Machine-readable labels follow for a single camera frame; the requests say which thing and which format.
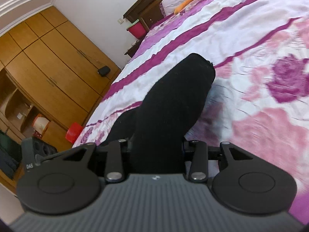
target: pink bucket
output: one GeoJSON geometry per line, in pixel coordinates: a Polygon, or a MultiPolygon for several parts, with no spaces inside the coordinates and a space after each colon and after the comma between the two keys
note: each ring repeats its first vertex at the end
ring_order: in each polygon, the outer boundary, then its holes
{"type": "Polygon", "coordinates": [[[133,36],[137,39],[141,39],[143,36],[147,34],[142,23],[137,19],[134,23],[132,23],[128,28],[127,31],[130,32],[133,36]]]}

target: wooden headboard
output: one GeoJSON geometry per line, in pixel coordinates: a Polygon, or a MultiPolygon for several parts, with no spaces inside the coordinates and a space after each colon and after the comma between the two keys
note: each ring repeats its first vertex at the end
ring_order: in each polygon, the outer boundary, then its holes
{"type": "Polygon", "coordinates": [[[130,22],[140,19],[144,27],[149,28],[157,21],[163,19],[160,11],[160,2],[162,0],[137,0],[136,3],[123,15],[130,22]]]}

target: wardrobe handle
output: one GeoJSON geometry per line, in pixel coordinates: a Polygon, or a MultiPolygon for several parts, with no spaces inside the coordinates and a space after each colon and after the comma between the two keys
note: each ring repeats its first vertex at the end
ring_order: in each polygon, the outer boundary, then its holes
{"type": "Polygon", "coordinates": [[[46,79],[46,81],[50,83],[51,86],[54,86],[54,84],[49,79],[46,79]]]}
{"type": "Polygon", "coordinates": [[[82,57],[85,57],[79,50],[76,50],[76,51],[79,55],[81,55],[82,57]]]}
{"type": "Polygon", "coordinates": [[[54,84],[57,84],[57,82],[56,82],[52,77],[49,77],[49,79],[50,79],[54,84]]]}

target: light switch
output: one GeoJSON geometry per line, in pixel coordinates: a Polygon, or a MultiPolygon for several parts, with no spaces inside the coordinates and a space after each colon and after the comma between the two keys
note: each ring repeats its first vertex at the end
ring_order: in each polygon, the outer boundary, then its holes
{"type": "Polygon", "coordinates": [[[122,18],[119,18],[119,19],[117,20],[117,22],[118,22],[119,24],[122,24],[124,21],[123,21],[122,18]]]}

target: nightstand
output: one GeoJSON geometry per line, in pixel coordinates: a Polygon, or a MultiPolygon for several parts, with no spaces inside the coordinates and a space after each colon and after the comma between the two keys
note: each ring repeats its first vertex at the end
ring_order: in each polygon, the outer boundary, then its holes
{"type": "Polygon", "coordinates": [[[135,55],[135,53],[137,52],[137,50],[140,47],[144,38],[145,37],[137,40],[137,42],[130,49],[128,49],[128,51],[125,53],[125,55],[129,55],[132,58],[135,55]]]}

